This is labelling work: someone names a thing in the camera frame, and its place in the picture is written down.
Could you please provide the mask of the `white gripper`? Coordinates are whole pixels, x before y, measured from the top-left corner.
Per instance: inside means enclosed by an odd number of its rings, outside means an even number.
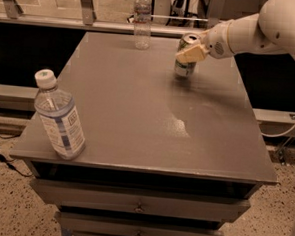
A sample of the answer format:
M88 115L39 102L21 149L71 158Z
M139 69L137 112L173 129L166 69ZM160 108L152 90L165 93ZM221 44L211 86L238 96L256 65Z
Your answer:
M225 59L232 57L234 52L229 46L229 27L232 21L226 21L216 24L211 29L207 29L201 34L203 44L195 44L178 51L175 58L180 63L199 62L210 54L216 59Z

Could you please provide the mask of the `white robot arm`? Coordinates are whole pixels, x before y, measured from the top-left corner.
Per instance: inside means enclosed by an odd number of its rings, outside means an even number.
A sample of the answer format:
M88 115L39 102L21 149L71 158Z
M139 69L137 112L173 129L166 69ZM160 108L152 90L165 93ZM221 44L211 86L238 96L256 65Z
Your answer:
M242 53L285 54L295 62L295 0L267 0L258 13L216 24L200 40L177 52L180 63Z

